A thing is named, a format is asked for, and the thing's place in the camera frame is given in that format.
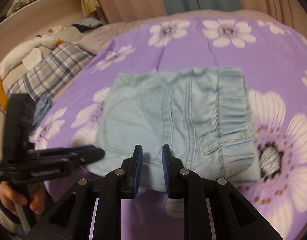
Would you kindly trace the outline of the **person's left hand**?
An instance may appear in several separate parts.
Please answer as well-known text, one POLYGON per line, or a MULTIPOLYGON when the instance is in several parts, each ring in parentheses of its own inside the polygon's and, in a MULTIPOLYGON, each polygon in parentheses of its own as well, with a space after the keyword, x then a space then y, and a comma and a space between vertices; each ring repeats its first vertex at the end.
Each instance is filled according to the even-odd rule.
MULTIPOLYGON (((15 191, 7 182, 3 181, 0 183, 0 200, 2 205, 11 211, 14 215, 17 215, 15 204, 26 206, 28 200, 20 193, 15 191)), ((44 212, 45 204, 45 188, 42 184, 36 189, 32 195, 32 200, 29 204, 30 209, 34 213, 40 215, 44 212)))

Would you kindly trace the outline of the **striped sweater left forearm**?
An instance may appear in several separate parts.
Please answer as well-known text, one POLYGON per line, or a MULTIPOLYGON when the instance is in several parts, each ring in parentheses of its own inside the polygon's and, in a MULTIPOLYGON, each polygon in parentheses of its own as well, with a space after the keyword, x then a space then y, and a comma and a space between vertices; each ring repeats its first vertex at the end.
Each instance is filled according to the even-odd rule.
POLYGON ((26 233, 23 231, 19 218, 9 211, 0 200, 0 225, 12 239, 23 239, 26 233))

